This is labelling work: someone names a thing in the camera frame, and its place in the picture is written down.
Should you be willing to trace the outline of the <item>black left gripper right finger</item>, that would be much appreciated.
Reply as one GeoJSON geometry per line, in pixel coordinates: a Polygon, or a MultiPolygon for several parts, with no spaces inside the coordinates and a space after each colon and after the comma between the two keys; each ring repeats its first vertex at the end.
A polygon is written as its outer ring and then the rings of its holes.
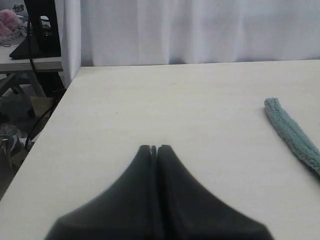
{"type": "Polygon", "coordinates": [[[166,239],[273,239],[265,225],[235,210],[203,187],[171,146],[158,148],[156,173],[166,239]]]}

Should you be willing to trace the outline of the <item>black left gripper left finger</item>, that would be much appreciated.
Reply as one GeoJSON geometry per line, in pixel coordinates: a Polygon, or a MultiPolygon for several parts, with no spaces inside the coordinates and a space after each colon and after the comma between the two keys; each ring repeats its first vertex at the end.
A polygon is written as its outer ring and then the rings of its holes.
{"type": "Polygon", "coordinates": [[[154,154],[155,147],[141,145],[127,169],[106,191],[58,218],[46,239],[155,239],[154,154]]]}

